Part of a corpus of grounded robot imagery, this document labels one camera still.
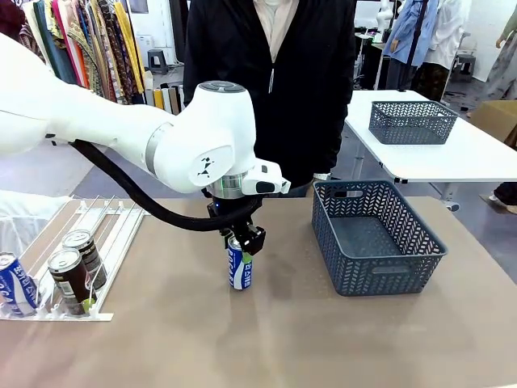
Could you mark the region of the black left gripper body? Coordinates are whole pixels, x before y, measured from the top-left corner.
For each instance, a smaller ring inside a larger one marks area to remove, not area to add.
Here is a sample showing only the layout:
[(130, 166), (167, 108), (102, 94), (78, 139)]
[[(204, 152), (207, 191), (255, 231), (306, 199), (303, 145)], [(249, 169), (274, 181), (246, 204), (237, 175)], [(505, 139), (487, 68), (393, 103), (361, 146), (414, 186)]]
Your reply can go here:
[(257, 208), (255, 198), (212, 198), (212, 202), (208, 205), (208, 214), (210, 218), (230, 218), (231, 226), (220, 229), (220, 234), (224, 238), (229, 238), (231, 235), (257, 238), (261, 235), (261, 228), (254, 226), (251, 220), (251, 215)]

